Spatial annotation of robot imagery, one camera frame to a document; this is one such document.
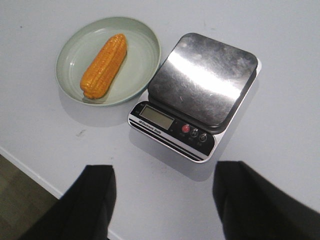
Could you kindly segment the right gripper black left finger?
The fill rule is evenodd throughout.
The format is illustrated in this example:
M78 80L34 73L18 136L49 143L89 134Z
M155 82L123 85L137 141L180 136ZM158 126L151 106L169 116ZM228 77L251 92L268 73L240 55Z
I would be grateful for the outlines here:
M117 198L111 165L87 165L21 240L106 240Z

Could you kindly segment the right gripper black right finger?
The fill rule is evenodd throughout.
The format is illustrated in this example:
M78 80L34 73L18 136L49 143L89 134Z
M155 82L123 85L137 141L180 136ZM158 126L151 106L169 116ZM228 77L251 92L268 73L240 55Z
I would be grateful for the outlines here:
M320 238L320 214L243 161L216 163L212 195L227 240Z

